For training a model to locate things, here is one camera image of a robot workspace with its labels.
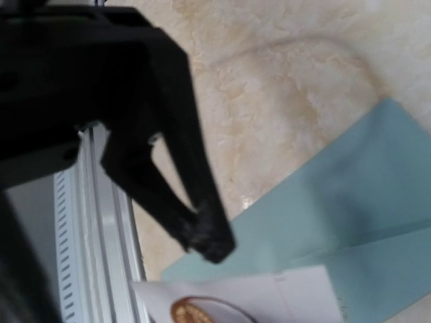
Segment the front aluminium rail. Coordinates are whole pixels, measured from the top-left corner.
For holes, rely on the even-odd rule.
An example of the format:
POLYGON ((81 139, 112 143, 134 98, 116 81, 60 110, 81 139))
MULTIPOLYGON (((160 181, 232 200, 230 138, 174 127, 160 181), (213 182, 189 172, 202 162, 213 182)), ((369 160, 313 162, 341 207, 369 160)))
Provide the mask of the front aluminium rail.
POLYGON ((7 192, 62 322, 147 322, 132 287, 145 273, 131 201, 100 165, 107 137, 86 130, 74 166, 7 192))

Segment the wax seal sticker sheet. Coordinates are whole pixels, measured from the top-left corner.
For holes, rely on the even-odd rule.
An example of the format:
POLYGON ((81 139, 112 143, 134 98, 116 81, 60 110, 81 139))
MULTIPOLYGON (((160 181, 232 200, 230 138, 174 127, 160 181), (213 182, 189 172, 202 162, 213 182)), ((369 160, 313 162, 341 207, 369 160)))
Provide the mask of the wax seal sticker sheet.
POLYGON ((323 266, 206 282, 134 283, 151 322, 343 322, 323 266))

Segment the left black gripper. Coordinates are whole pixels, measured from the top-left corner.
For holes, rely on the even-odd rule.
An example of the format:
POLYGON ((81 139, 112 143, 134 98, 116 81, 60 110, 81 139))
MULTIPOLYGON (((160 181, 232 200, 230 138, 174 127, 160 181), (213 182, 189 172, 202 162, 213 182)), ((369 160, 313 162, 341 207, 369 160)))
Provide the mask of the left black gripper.
POLYGON ((1 7, 1 188, 70 168, 78 132, 103 118, 136 79, 134 32, 150 23, 132 7, 1 7))

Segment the teal paper envelope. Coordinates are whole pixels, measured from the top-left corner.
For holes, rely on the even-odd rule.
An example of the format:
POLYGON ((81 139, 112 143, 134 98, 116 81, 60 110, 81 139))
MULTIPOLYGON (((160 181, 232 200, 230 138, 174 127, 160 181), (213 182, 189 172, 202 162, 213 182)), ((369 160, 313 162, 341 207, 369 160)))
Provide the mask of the teal paper envelope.
POLYGON ((232 221, 219 265, 188 254, 162 278, 203 281, 321 264, 349 322, 430 293, 430 134, 387 98, 232 221))

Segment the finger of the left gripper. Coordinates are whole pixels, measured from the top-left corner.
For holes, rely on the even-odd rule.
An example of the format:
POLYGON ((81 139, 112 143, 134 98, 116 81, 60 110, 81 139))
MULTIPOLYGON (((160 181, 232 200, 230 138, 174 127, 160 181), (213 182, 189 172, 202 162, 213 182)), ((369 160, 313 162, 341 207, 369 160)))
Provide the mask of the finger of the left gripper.
POLYGON ((145 47, 156 84, 156 118, 195 210, 188 246, 206 261, 221 263, 236 242, 207 159, 188 56, 159 28, 150 31, 145 47))
POLYGON ((195 210, 180 201, 152 159, 150 139, 163 136, 156 107, 156 97, 130 102, 100 99, 100 120, 110 131, 101 164, 116 184, 189 250, 188 236, 196 222, 195 210))

